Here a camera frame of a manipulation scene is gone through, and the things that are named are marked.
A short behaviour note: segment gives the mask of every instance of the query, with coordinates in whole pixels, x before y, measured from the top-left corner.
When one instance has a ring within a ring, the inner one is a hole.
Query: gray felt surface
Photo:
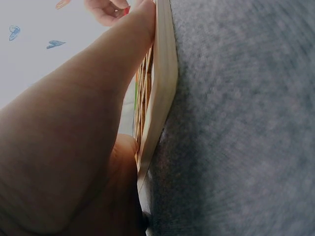
[[[171,0],[177,94],[155,236],[315,236],[315,0]]]

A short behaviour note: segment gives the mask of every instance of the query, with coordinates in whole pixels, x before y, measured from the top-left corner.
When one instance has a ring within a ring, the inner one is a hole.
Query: gray fabric
[[[315,236],[315,1],[171,0],[177,94],[144,210],[155,236]]]

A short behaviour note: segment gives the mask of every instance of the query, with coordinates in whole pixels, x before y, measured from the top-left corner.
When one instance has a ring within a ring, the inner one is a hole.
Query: finger
[[[127,0],[111,0],[111,2],[120,9],[129,7]]]
[[[112,26],[117,22],[117,17],[113,14],[115,11],[113,10],[112,13],[106,14],[103,9],[95,8],[91,10],[97,22],[99,22],[103,26]]]

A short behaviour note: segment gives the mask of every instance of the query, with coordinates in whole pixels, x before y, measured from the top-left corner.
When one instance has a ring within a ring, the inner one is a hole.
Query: butterfly decal
[[[61,46],[61,45],[65,44],[65,42],[61,42],[61,41],[57,41],[57,40],[51,40],[51,41],[49,41],[49,44],[50,45],[47,46],[47,49]]]
[[[68,5],[71,0],[61,0],[57,3],[56,9],[59,10],[60,8],[63,8],[64,6]]]
[[[14,39],[16,39],[16,37],[21,32],[21,29],[18,26],[10,26],[9,29],[10,29],[10,32],[11,32],[11,35],[9,36],[9,41],[13,41]]]

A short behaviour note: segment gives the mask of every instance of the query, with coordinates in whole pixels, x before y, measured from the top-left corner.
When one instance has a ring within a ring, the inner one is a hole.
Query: skin
[[[116,21],[0,111],[3,235],[145,235],[137,143],[117,131],[127,87],[153,42],[155,4],[139,0]]]

